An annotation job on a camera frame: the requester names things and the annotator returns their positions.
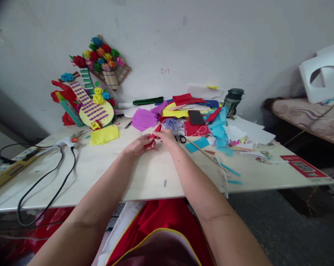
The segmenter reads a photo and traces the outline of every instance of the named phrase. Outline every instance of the table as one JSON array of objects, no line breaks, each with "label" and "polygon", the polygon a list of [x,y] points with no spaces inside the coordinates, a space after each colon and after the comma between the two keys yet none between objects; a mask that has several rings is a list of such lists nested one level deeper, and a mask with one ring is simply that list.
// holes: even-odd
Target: table
[{"label": "table", "polygon": [[[119,124],[117,127],[120,131],[120,138],[103,146],[89,146],[90,139],[85,137],[90,135],[90,129],[76,126],[63,126],[57,133],[50,135],[38,144],[39,146],[54,145],[60,139],[85,129],[85,132],[80,137],[79,146],[74,149],[77,156],[76,167],[51,207],[76,206],[127,144],[138,136],[152,133],[154,130],[150,128],[141,133],[133,126],[124,129],[129,122],[130,119],[125,117],[118,119],[115,124]],[[122,198],[123,201],[184,196],[170,154],[162,143],[159,141],[157,143],[157,151],[149,151],[136,160],[130,181]],[[211,146],[207,146],[204,149],[215,151],[215,155],[223,164],[241,174],[241,177],[232,174],[231,178],[241,181],[242,185],[228,184],[229,193],[309,187],[334,183],[334,180],[330,177],[318,178],[317,182],[310,181],[290,165],[260,163],[254,157],[243,156],[239,152],[235,152],[233,157],[227,157]],[[58,170],[45,177],[28,194],[22,204],[23,209],[43,209],[55,195],[73,165],[73,155],[70,149],[65,146],[63,151],[65,156],[61,166]],[[282,160],[280,155],[293,155],[291,151],[282,145],[269,148],[269,152],[274,160]],[[190,156],[216,184],[218,189],[222,193],[225,192],[225,180],[221,168],[206,158],[200,151],[196,151]],[[20,198],[40,177],[56,167],[60,157],[61,154],[58,148],[49,151],[0,187],[0,212],[16,210]]]}]

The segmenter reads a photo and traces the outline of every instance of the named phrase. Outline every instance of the gray floor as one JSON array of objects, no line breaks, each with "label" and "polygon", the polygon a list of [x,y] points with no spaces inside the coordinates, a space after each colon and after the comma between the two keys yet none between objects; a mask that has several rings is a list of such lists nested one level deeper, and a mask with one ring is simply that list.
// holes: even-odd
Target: gray floor
[{"label": "gray floor", "polygon": [[277,191],[231,194],[229,202],[274,265],[334,266],[334,214],[304,217]]}]

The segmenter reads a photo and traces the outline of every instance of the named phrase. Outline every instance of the person's left hand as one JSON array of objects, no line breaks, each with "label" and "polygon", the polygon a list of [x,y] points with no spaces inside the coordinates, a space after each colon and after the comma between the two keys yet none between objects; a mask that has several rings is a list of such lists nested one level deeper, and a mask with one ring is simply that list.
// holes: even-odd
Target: person's left hand
[{"label": "person's left hand", "polygon": [[132,157],[138,157],[144,154],[148,150],[154,150],[156,146],[156,141],[154,138],[150,139],[151,134],[145,134],[137,139],[135,139],[132,143],[130,143],[124,149],[124,152],[131,155]]}]

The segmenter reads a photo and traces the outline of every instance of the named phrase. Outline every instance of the craft stick basket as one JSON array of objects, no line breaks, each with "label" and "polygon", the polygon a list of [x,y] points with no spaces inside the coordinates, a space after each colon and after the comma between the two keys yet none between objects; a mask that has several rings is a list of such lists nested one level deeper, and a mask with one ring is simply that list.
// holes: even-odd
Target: craft stick basket
[{"label": "craft stick basket", "polygon": [[119,88],[118,79],[115,71],[103,71],[105,82],[108,88],[116,90]]}]

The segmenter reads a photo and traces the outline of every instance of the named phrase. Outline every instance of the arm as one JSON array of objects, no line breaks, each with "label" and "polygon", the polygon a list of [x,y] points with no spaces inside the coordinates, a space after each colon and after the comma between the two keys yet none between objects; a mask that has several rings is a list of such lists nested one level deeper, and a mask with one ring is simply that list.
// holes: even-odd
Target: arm
[{"label": "arm", "polygon": [[91,265],[109,219],[125,190],[135,158],[156,145],[149,137],[150,134],[146,134],[137,138],[118,155],[29,266]]},{"label": "arm", "polygon": [[177,144],[172,131],[154,133],[170,152],[217,265],[271,265],[259,243],[215,184]]}]

